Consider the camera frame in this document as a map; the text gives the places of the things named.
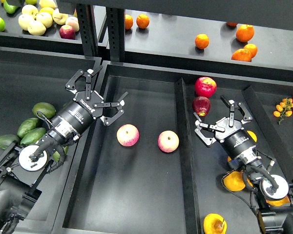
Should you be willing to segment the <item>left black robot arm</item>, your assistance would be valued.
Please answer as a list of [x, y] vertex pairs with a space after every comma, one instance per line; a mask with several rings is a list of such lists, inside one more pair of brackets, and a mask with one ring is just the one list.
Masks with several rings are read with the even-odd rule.
[[39, 199], [38, 185], [46, 174], [61, 167], [67, 158], [65, 148], [76, 143], [89, 126], [100, 120], [111, 125], [123, 113], [124, 98], [106, 102], [94, 89], [100, 67], [79, 70], [66, 83], [73, 99], [60, 111], [35, 115], [47, 128], [41, 134], [0, 140], [0, 233], [11, 234]]

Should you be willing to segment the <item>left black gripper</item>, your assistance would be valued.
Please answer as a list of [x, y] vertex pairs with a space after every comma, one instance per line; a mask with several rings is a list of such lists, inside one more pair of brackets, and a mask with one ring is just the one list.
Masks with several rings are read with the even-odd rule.
[[[62, 108], [57, 116], [68, 122], [77, 133], [83, 133], [97, 119], [100, 119], [105, 126], [110, 126], [124, 114], [124, 98], [128, 92], [124, 92], [116, 102], [104, 102], [104, 99], [93, 91], [97, 74], [102, 68], [103, 66], [100, 65], [87, 71], [80, 69], [65, 85], [66, 90], [75, 94], [75, 100]], [[116, 109], [116, 114], [112, 117], [105, 117], [103, 110], [108, 108]]]

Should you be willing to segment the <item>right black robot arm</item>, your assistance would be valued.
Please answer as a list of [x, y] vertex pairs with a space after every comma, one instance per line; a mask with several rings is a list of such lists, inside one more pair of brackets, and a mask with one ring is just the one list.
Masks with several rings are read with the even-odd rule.
[[202, 121], [208, 113], [209, 100], [197, 97], [192, 102], [195, 133], [207, 146], [218, 142], [228, 154], [228, 166], [222, 179], [222, 186], [231, 194], [246, 189], [250, 200], [246, 202], [257, 218], [263, 234], [293, 234], [293, 182], [280, 175], [271, 174], [275, 158], [266, 155], [268, 166], [262, 163], [264, 153], [256, 148], [255, 134], [244, 128], [252, 121], [246, 106], [234, 100], [221, 100], [229, 109], [229, 115], [215, 124]]

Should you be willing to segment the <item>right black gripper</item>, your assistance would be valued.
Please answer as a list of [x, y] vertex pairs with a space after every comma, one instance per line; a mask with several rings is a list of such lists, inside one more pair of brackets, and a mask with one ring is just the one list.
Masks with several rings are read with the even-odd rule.
[[[242, 124], [252, 121], [250, 112], [242, 102], [235, 103], [234, 100], [228, 100], [223, 95], [220, 96], [220, 99], [230, 110], [229, 118], [224, 117], [216, 125], [211, 125], [203, 123], [198, 114], [194, 112], [196, 117], [194, 132], [207, 147], [210, 147], [216, 140], [219, 141], [231, 160], [254, 162], [257, 160], [254, 153], [256, 142], [242, 126]], [[235, 110], [243, 115], [240, 121], [234, 119]], [[202, 131], [216, 132], [216, 138], [207, 137]]]

